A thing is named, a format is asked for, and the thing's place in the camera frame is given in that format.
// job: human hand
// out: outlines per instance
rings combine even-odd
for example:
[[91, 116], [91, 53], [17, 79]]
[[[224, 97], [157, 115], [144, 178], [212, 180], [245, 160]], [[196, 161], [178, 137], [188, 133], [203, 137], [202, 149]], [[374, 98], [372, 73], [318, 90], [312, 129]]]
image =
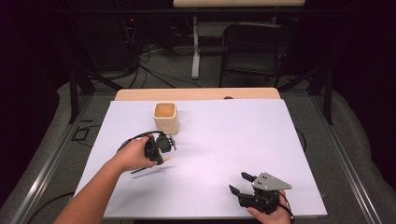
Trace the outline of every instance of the human hand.
[[150, 161], [145, 157], [144, 147], [149, 138], [144, 136], [140, 139], [133, 139], [110, 160], [122, 172], [136, 170], [140, 168], [150, 168], [157, 164], [156, 161]]
[[[286, 196], [285, 190], [280, 190], [279, 191], [281, 194]], [[286, 199], [280, 195], [279, 197], [279, 203], [288, 207], [286, 203]], [[266, 215], [265, 213], [262, 213], [258, 211], [255, 208], [249, 207], [247, 211], [257, 218], [262, 224], [290, 224], [290, 214], [283, 208], [278, 207], [273, 213], [270, 215]]]

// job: dark background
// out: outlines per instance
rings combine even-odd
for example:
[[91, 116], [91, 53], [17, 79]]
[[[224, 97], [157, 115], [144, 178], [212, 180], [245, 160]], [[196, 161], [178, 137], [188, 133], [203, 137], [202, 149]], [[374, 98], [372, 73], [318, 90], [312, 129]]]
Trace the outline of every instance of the dark background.
[[[56, 111], [56, 92], [68, 82], [71, 66], [78, 61], [96, 71], [134, 68], [134, 52], [125, 46], [116, 19], [59, 20], [45, 14], [43, 6], [91, 8], [92, 1], [2, 1], [0, 3], [0, 75], [2, 125], [0, 147], [0, 204], [18, 183], [37, 150]], [[95, 1], [96, 7], [113, 8], [110, 0]], [[124, 1], [124, 8], [167, 8], [171, 1]], [[352, 1], [306, 0], [307, 8], [342, 8]], [[355, 1], [358, 5], [367, 1]], [[337, 51], [334, 89], [349, 102], [367, 132], [372, 159], [383, 177], [396, 188], [395, 102], [396, 7], [389, 1], [364, 7], [361, 25], [354, 26], [351, 41]], [[129, 24], [139, 26], [142, 36], [172, 44], [171, 26], [177, 19], [151, 17]], [[296, 42], [285, 71], [301, 75], [321, 65], [332, 49], [334, 37], [346, 25], [335, 18], [301, 18]], [[93, 33], [90, 26], [102, 28]]]

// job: cup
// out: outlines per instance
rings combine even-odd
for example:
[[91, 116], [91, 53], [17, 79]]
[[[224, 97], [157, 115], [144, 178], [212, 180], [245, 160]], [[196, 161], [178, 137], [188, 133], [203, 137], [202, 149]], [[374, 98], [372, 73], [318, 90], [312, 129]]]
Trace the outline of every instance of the cup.
[[154, 109], [155, 126], [166, 134], [178, 132], [178, 117], [175, 103], [157, 103]]

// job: white table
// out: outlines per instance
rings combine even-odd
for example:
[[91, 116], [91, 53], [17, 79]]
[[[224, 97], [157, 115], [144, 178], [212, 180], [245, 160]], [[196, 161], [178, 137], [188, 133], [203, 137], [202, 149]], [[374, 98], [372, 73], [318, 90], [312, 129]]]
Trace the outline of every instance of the white table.
[[[174, 0], [174, 7], [302, 7], [305, 0]], [[230, 23], [219, 25], [217, 22], [214, 26], [208, 26], [208, 29], [223, 30]], [[191, 78], [199, 77], [200, 52], [198, 46], [198, 35], [201, 32], [198, 29], [198, 20], [193, 18], [193, 37], [194, 37], [194, 55], [192, 58]]]
[[281, 99], [207, 100], [241, 92], [268, 89], [142, 90], [143, 99], [153, 93], [154, 101], [125, 101], [124, 91], [111, 103], [92, 148], [77, 192], [109, 160], [119, 146], [137, 134], [155, 130], [152, 112], [158, 99], [179, 95], [179, 132], [174, 136], [177, 151], [163, 165], [140, 173], [124, 173], [113, 192], [105, 217], [134, 219], [251, 218], [228, 185], [252, 193], [240, 173], [266, 172], [292, 185], [286, 190], [297, 217], [327, 215], [317, 185], [303, 153], [290, 114]]

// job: gray carpet floor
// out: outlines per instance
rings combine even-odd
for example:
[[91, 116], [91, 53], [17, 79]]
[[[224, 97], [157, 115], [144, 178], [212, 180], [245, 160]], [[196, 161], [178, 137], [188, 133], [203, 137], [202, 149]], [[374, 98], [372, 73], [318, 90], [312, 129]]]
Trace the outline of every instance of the gray carpet floor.
[[[142, 65], [159, 72], [158, 75], [172, 83], [177, 88], [197, 88], [195, 83], [203, 88], [217, 87], [219, 85], [219, 55], [217, 46], [208, 45], [201, 51], [200, 77], [197, 80], [190, 78], [191, 54], [175, 54], [164, 50], [151, 52], [142, 57]], [[108, 77], [116, 77], [117, 74], [106, 74]], [[118, 78], [114, 81], [127, 88], [131, 85], [134, 75]], [[9, 196], [0, 211], [0, 223], [11, 223], [16, 219], [23, 201], [29, 194], [35, 180], [39, 176], [48, 158], [59, 147], [59, 142], [65, 136], [67, 130], [73, 129], [76, 135], [70, 135], [62, 148], [59, 163], [49, 178], [49, 182], [37, 199], [37, 204], [31, 209], [30, 215], [41, 205], [62, 194], [76, 190], [78, 181], [82, 175], [85, 163], [89, 157], [91, 146], [100, 130], [100, 125], [105, 117], [109, 103], [114, 99], [115, 92], [104, 84], [93, 82], [97, 92], [94, 96], [79, 96], [81, 102], [88, 102], [82, 109], [81, 116], [75, 126], [67, 122], [70, 118], [70, 95], [68, 84], [61, 87], [58, 92], [61, 101], [49, 126], [42, 144], [29, 164], [29, 167], [20, 183]], [[286, 101], [291, 118], [306, 139], [305, 155], [317, 181], [318, 187], [323, 193], [323, 201], [327, 208], [326, 217], [297, 219], [295, 223], [369, 223], [362, 212], [364, 204], [357, 200], [356, 191], [351, 187], [351, 182], [343, 169], [337, 156], [336, 146], [329, 134], [329, 125], [323, 120], [318, 110], [320, 97], [310, 97], [304, 91], [307, 82], [303, 82], [292, 91], [284, 92], [281, 97]], [[241, 78], [227, 76], [224, 79], [224, 87], [254, 87], [271, 86], [271, 81], [265, 82], [262, 78]], [[163, 81], [147, 74], [143, 69], [139, 73], [131, 88], [169, 88]], [[370, 159], [370, 145], [363, 128], [356, 119], [347, 102], [337, 92], [333, 93], [332, 118], [334, 130], [342, 143], [343, 148], [353, 164], [358, 177], [370, 202], [382, 223], [395, 223], [396, 215], [396, 192], [381, 177]], [[50, 203], [41, 210], [31, 223], [51, 223], [65, 206], [64, 197]], [[104, 220], [103, 223], [258, 223], [256, 220]]]

